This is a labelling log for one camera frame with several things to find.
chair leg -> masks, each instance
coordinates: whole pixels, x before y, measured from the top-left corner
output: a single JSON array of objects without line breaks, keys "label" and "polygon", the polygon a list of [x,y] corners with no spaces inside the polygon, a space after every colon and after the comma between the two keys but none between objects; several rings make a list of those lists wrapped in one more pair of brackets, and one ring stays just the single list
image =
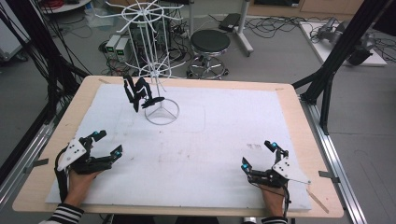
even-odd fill
[{"label": "chair leg", "polygon": [[[212,73],[214,76],[209,77],[206,74]],[[221,76],[228,75],[228,69],[225,68],[224,63],[216,58],[202,56],[196,57],[190,64],[190,70],[187,71],[187,76],[191,77],[192,75],[196,75],[198,78],[219,78]]]}]

desk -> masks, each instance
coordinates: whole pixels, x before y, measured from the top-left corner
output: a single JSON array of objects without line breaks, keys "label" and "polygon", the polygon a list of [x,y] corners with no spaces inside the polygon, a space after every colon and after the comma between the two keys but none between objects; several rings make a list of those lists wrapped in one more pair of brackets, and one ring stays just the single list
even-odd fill
[{"label": "desk", "polygon": [[[48,165],[36,167],[26,180],[13,204],[16,211],[51,212],[56,204],[45,203],[50,187],[55,179],[54,159],[59,150],[74,137],[92,99],[101,84],[122,84],[121,77],[86,77],[74,100],[49,140],[40,159],[49,158]],[[274,91],[288,124],[290,139],[298,157],[300,167],[310,177],[313,184],[307,186],[312,209],[308,212],[289,212],[289,217],[341,217],[344,214],[332,181],[318,176],[318,171],[326,171],[318,146],[305,118],[296,92],[289,84],[249,83],[214,80],[169,79],[163,83],[170,87],[197,87],[212,89],[237,89]],[[196,215],[196,216],[236,216],[262,217],[262,209],[234,208],[193,208],[155,206],[83,205],[87,213],[123,213],[156,215]]]}]

human hand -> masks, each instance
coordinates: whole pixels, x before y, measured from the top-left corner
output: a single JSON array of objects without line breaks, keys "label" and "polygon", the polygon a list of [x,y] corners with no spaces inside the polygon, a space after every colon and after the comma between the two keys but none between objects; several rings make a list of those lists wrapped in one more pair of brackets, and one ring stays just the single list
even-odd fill
[{"label": "human hand", "polygon": [[260,189],[270,216],[283,217],[282,204],[285,198],[285,191],[282,188],[276,189],[264,185],[260,185]]},{"label": "human hand", "polygon": [[69,191],[64,203],[79,207],[85,197],[87,197],[92,181],[100,173],[102,173],[102,171],[90,175],[78,175],[74,170],[70,170]]}]

floor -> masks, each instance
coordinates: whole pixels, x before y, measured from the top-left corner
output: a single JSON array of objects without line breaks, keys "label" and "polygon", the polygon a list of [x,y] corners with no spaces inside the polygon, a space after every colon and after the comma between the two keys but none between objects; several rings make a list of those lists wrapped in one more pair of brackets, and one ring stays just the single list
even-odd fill
[{"label": "floor", "polygon": [[[69,32],[64,36],[68,47],[96,75],[105,74],[106,60],[98,50],[123,25],[88,28],[86,21],[67,24],[83,18],[82,10],[66,13],[59,22]],[[197,28],[216,28],[210,17],[195,19]],[[276,32],[273,38],[262,38],[249,29],[245,35],[254,48],[246,56],[239,40],[228,34],[232,43],[220,58],[230,75],[223,81],[293,83],[316,72],[321,65],[302,31]],[[396,37],[376,33],[396,40]],[[60,46],[59,39],[54,39]],[[186,66],[174,70],[185,77]],[[47,101],[47,84],[32,62],[11,62],[0,67],[0,162],[3,163],[29,128]],[[306,87],[296,90],[303,93]],[[342,66],[333,81],[329,116],[329,132],[346,170],[349,182],[358,198],[368,223],[396,223],[396,63],[385,67]],[[2,223],[38,223],[48,213],[18,213],[12,202],[23,181],[0,210]],[[158,223],[173,223],[175,217],[156,217]],[[220,223],[240,223],[239,217],[220,217]],[[98,215],[86,215],[80,223],[102,223]],[[337,219],[297,218],[297,223],[351,223],[347,213]]]}]

chair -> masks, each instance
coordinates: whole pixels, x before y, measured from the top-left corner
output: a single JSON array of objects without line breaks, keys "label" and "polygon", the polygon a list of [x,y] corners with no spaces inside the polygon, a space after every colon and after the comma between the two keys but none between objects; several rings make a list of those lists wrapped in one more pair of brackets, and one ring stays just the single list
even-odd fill
[{"label": "chair", "polygon": [[[217,30],[201,30],[191,36],[191,48],[197,54],[191,61],[187,77],[194,75],[198,78],[216,78],[229,74],[224,63],[215,58],[227,51],[230,46],[230,38]],[[206,77],[206,74],[213,73],[213,77]]]}]

